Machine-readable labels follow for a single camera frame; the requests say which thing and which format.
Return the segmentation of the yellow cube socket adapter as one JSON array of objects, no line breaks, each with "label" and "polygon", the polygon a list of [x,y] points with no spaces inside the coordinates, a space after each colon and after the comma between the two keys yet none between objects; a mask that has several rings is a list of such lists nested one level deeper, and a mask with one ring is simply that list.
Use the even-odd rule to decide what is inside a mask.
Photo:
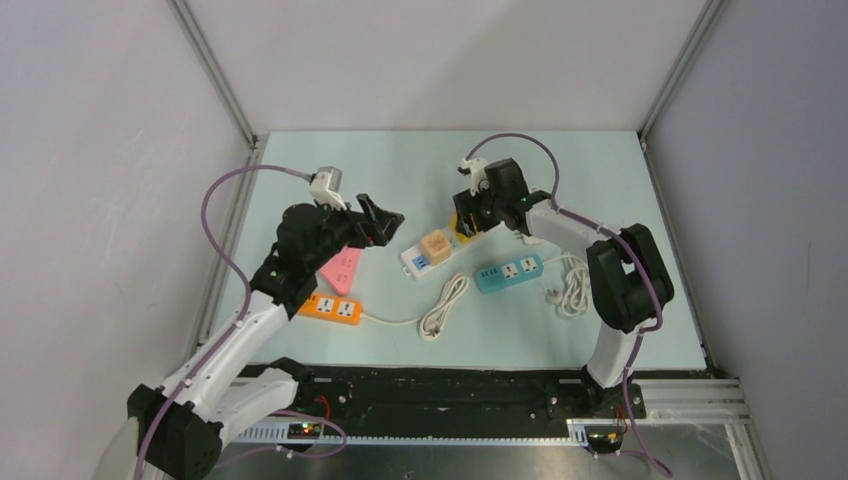
[{"label": "yellow cube socket adapter", "polygon": [[468,244],[481,238],[486,230],[483,229],[473,214],[460,215],[454,213],[448,228],[460,245]]}]

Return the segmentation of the beige cube socket adapter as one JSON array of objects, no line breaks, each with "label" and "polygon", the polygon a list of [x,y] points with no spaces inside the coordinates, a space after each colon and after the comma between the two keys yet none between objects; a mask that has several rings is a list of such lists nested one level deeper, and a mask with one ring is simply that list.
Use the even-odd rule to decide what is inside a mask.
[{"label": "beige cube socket adapter", "polygon": [[452,253],[452,243],[443,230],[434,230],[419,241],[421,254],[429,265],[435,266],[446,261]]}]

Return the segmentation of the white multicolour power strip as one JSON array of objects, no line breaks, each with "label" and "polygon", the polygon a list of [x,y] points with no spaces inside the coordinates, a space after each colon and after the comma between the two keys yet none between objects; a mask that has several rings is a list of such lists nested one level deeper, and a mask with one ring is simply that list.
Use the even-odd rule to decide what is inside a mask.
[{"label": "white multicolour power strip", "polygon": [[483,233],[468,237],[454,225],[434,230],[400,254],[402,270],[412,279],[421,280],[438,269],[456,263],[459,258],[480,246],[483,237]]}]

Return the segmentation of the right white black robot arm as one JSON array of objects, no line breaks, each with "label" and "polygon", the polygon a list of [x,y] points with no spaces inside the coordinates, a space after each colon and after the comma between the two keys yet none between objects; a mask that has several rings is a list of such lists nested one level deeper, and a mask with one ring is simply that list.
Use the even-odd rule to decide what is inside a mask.
[{"label": "right white black robot arm", "polygon": [[613,229],[559,206],[543,190],[533,191],[517,162],[463,160],[458,171],[468,189],[454,195],[459,231],[472,237],[503,225],[577,255],[588,268],[594,309],[602,325],[584,367],[584,410],[598,418],[621,403],[642,337],[662,327],[674,286],[652,232],[636,223]]}]

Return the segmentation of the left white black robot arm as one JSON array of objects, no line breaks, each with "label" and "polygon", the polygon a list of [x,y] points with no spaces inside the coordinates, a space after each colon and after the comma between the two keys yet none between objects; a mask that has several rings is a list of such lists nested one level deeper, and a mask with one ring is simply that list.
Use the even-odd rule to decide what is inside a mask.
[{"label": "left white black robot arm", "polygon": [[174,479],[203,479],[228,444],[261,418],[282,409],[302,416],[313,408],[311,372],[293,360],[241,387],[232,383],[258,348],[288,326],[329,260],[346,247],[387,245],[405,220],[366,194],[357,201],[359,211],[318,202],[287,208],[240,310],[160,386],[133,391],[127,401],[139,427],[133,478],[152,466]]}]

